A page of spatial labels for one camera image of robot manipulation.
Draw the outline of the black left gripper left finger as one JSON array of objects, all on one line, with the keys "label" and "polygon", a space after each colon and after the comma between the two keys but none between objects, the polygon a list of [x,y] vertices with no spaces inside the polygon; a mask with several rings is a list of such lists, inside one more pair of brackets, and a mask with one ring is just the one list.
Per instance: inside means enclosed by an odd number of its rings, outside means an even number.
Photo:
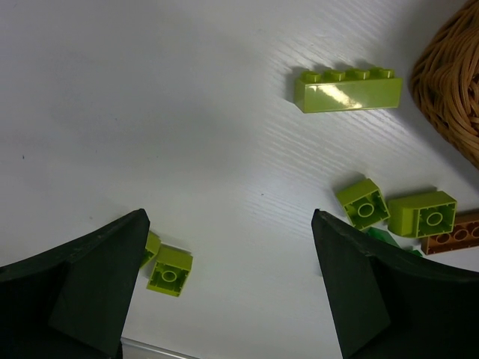
[{"label": "black left gripper left finger", "polygon": [[137,209],[1,268],[2,358],[122,358],[150,221]]}]

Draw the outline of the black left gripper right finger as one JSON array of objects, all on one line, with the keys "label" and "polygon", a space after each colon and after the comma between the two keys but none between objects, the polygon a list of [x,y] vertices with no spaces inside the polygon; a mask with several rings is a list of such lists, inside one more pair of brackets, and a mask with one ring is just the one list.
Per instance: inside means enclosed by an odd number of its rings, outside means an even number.
[{"label": "black left gripper right finger", "polygon": [[478,357],[478,273],[410,254],[323,210],[311,226],[343,358]]}]

